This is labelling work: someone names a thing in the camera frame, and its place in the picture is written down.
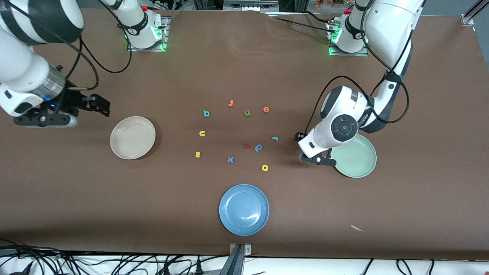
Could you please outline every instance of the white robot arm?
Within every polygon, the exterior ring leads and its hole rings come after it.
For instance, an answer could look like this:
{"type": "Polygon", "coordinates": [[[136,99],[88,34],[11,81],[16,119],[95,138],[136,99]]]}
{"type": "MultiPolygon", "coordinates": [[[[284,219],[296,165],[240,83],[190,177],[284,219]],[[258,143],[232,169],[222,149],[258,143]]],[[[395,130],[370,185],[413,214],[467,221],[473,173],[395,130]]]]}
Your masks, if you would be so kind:
{"type": "MultiPolygon", "coordinates": [[[[357,5],[364,7],[368,3],[357,1],[357,5]]],[[[394,73],[386,72],[376,97],[346,86],[330,91],[320,109],[322,121],[299,141],[301,150],[309,159],[346,144],[359,130],[367,133],[380,131],[390,117],[413,51],[410,34],[421,14],[423,0],[373,0],[370,4],[365,11],[365,37],[369,46],[380,53],[394,73]]],[[[363,47],[359,32],[361,18],[362,11],[357,7],[349,17],[342,18],[345,31],[336,44],[343,51],[353,52],[363,47]]]]}
{"type": "MultiPolygon", "coordinates": [[[[161,32],[155,31],[155,26],[161,25],[159,14],[141,8],[137,0],[103,2],[118,16],[131,47],[148,48],[161,40],[161,32]]],[[[21,117],[46,102],[49,103],[44,104],[46,108],[52,110],[71,110],[68,112],[73,113],[71,120],[76,120],[74,117],[78,114],[73,108],[89,111],[104,109],[103,114],[108,115],[110,103],[100,96],[89,98],[98,99],[97,102],[102,103],[103,108],[85,108],[87,103],[96,104],[82,97],[79,92],[67,91],[76,86],[30,47],[62,41],[14,6],[70,43],[80,37],[85,26],[76,0],[0,0],[0,106],[14,117],[21,117]],[[62,96],[63,91],[74,95],[62,96]],[[56,108],[62,101],[65,101],[65,108],[56,108]]],[[[64,127],[67,125],[74,126],[76,123],[64,123],[64,127]]]]}

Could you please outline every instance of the brown tablecloth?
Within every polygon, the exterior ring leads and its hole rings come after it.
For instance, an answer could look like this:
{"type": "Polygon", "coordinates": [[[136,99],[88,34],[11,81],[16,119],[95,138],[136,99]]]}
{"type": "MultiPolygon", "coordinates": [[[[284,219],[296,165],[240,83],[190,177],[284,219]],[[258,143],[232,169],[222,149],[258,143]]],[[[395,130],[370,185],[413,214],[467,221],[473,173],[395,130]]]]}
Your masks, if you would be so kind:
{"type": "MultiPolygon", "coordinates": [[[[113,18],[83,13],[92,52],[123,67],[113,18]]],[[[458,17],[420,19],[411,108],[364,134],[378,162],[362,179],[300,162],[292,141],[331,78],[345,74],[370,91],[384,73],[373,57],[329,56],[324,36],[257,12],[183,12],[167,52],[134,53],[121,74],[99,69],[109,118],[81,111],[73,129],[25,129],[1,112],[0,236],[65,250],[223,254],[251,243],[261,256],[487,259],[489,80],[475,32],[458,17]],[[142,159],[122,160],[109,138],[132,115],[154,123],[157,141],[142,159]],[[240,183],[270,203],[268,223],[250,237],[229,233],[218,215],[221,196],[240,183]]],[[[65,70],[75,58],[65,45],[36,51],[65,70]]],[[[71,80],[93,83],[83,60],[71,80]]],[[[392,118],[404,105],[400,92],[392,118]]]]}

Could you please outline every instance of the plate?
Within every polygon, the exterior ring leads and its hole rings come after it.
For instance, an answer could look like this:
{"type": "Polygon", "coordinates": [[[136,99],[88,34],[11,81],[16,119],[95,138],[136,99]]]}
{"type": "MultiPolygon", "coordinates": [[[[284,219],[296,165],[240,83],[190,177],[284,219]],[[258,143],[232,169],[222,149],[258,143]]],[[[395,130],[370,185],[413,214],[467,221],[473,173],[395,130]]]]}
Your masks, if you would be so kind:
{"type": "Polygon", "coordinates": [[[361,135],[356,135],[345,145],[331,149],[331,158],[336,160],[336,169],[350,178],[367,176],[377,164],[374,146],[361,135]]]}
{"type": "Polygon", "coordinates": [[[238,236],[250,236],[260,231],[267,223],[268,214],[267,197],[249,184],[231,187],[219,204],[222,224],[238,236]]]}
{"type": "Polygon", "coordinates": [[[120,121],[112,130],[111,148],[118,157],[135,160],[151,150],[155,139],[155,127],[147,118],[131,116],[120,121]]]}

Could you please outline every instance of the beige plate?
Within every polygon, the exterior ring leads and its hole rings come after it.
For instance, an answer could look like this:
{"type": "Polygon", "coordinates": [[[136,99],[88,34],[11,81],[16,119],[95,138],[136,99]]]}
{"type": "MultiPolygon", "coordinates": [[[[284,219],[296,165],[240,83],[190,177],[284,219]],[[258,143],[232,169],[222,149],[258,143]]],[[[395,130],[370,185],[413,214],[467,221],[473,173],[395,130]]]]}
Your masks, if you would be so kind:
{"type": "Polygon", "coordinates": [[[155,127],[148,119],[131,116],[119,122],[112,130],[111,148],[118,157],[134,160],[148,153],[155,139],[155,127]]]}

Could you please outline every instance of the green plate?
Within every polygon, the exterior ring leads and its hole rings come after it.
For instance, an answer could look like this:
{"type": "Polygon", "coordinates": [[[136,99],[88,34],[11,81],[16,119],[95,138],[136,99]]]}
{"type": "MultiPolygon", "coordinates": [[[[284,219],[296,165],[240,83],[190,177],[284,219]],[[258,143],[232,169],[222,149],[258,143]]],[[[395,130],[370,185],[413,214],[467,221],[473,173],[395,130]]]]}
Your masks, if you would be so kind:
{"type": "Polygon", "coordinates": [[[345,145],[331,149],[331,158],[336,160],[336,169],[350,178],[367,176],[377,164],[374,146],[361,135],[356,135],[345,145]]]}

